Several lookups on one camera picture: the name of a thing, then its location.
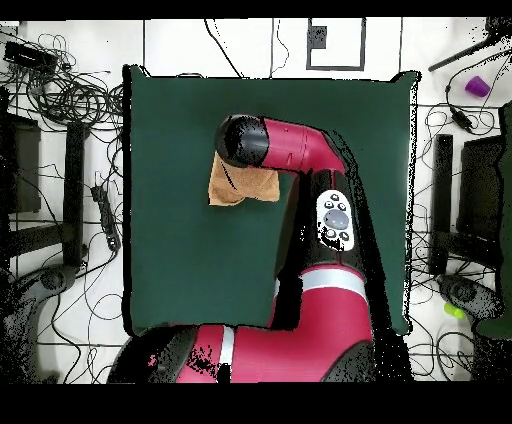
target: green mat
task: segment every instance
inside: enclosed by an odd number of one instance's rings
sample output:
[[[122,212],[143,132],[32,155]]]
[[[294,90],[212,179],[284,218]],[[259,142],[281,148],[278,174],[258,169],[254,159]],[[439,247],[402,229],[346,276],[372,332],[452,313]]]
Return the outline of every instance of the green mat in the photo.
[[[277,203],[208,205],[216,127],[230,114],[335,130],[359,165],[386,273],[402,316],[411,94],[396,82],[145,76],[131,67],[131,325],[267,325],[289,177]]]

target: red robot arm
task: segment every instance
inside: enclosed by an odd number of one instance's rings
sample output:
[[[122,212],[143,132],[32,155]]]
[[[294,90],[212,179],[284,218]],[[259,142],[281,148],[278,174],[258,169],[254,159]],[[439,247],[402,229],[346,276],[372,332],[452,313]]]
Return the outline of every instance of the red robot arm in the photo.
[[[155,342],[160,349],[156,360],[148,356],[150,349],[142,349],[151,364],[144,378],[211,383],[373,380],[373,335],[357,218],[346,165],[329,136],[303,125],[238,115],[219,126],[215,143],[219,156],[233,166],[296,175],[280,234],[270,328],[159,330],[164,341]],[[119,382],[119,366],[109,377],[112,382]]]

